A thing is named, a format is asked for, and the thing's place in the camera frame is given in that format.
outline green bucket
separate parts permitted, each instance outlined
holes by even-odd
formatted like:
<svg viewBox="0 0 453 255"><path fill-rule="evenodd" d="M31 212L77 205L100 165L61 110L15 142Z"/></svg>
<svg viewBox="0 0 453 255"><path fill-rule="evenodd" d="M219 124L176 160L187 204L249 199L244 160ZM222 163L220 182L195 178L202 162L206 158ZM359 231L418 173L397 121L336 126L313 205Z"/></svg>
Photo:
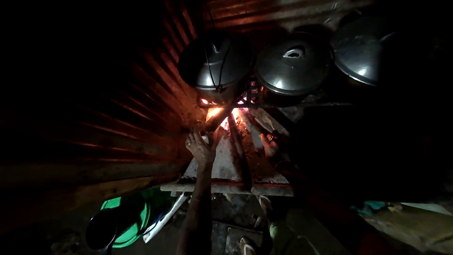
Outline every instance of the green bucket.
<svg viewBox="0 0 453 255"><path fill-rule="evenodd" d="M112 247L122 248L131 245L141 237L146 228L156 220L156 217L172 206L175 201L176 198L171 197L169 191L161 191L158 187L105 201L101 210L129 205L133 206L138 214L135 223L117 237Z"/></svg>

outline person's right hand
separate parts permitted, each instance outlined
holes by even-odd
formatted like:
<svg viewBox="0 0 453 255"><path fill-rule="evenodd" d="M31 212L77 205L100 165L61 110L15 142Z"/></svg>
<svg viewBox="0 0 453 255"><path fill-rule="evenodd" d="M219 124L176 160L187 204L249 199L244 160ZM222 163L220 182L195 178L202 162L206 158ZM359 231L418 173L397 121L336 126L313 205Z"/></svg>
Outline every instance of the person's right hand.
<svg viewBox="0 0 453 255"><path fill-rule="evenodd" d="M279 146L277 145L276 142L269 140L271 139L271 135L264 136L264 134L261 134L261 142L263 143L264 146L264 152L266 153L266 157L272 158L274 157L277 152L279 151Z"/></svg>
<svg viewBox="0 0 453 255"><path fill-rule="evenodd" d="M207 133L211 144L207 144L200 135L198 128L189 133L186 138L186 148L192 153L199 166L208 166L214 163L216 157L216 145L213 142L213 133Z"/></svg>

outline corrugated metal sheet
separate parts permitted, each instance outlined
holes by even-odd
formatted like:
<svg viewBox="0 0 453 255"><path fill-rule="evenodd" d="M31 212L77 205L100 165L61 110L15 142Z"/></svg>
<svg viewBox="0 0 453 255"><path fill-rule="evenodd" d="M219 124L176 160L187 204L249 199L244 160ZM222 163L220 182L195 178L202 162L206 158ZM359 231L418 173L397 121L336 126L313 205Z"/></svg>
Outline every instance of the corrugated metal sheet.
<svg viewBox="0 0 453 255"><path fill-rule="evenodd" d="M39 31L39 45L16 58L38 60L18 63L30 81L1 93L1 215L11 220L0 232L176 181L190 162L185 134L205 112L177 62L197 33L182 5L148 7L24 32Z"/></svg>
<svg viewBox="0 0 453 255"><path fill-rule="evenodd" d="M281 27L289 32L304 25L336 29L340 19L373 0L212 0L207 3L216 28L247 32ZM205 16L205 23L212 21Z"/></svg>

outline foot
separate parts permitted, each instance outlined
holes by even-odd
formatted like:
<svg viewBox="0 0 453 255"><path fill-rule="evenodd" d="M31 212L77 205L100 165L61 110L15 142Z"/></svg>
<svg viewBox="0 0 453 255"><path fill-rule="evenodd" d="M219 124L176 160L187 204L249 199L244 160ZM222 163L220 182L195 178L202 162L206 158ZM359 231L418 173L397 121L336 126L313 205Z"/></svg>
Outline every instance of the foot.
<svg viewBox="0 0 453 255"><path fill-rule="evenodd" d="M252 242L244 236L239 242L239 249L242 255L256 255L255 249L252 247Z"/></svg>
<svg viewBox="0 0 453 255"><path fill-rule="evenodd" d="M275 221L274 210L272 209L272 205L270 203L269 198L264 195L256 195L256 198L258 199L258 202L260 203L261 208L263 209L267 219L270 222Z"/></svg>

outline fire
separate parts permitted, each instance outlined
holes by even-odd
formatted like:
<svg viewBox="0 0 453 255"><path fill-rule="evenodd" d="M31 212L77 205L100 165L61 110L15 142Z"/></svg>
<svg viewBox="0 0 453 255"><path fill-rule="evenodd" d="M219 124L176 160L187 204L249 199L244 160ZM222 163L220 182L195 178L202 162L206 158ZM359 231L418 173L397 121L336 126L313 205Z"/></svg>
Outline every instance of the fire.
<svg viewBox="0 0 453 255"><path fill-rule="evenodd" d="M206 103L206 104L209 104L207 100L205 99L201 99L201 101L203 103ZM208 112L207 112L207 115L206 115L206 121L208 121L212 116L216 115L217 113L219 113L219 111L222 110L222 108L209 108ZM242 108L243 111L248 111L248 108ZM236 121L236 124L239 123L239 110L238 108L234 108L233 111L233 117L234 117L234 120ZM220 124L220 126L225 129L225 130L228 130L228 117L225 118L222 123Z"/></svg>
<svg viewBox="0 0 453 255"><path fill-rule="evenodd" d="M206 115L206 121L209 120L212 116L216 115L222 108L209 108L209 111Z"/></svg>
<svg viewBox="0 0 453 255"><path fill-rule="evenodd" d="M239 123L239 111L237 108L234 108L233 111L231 112L233 114L233 117L234 117L234 120L236 121L236 124ZM229 126L228 126L228 117L225 118L222 123L220 123L220 126L225 129L225 130L228 130Z"/></svg>

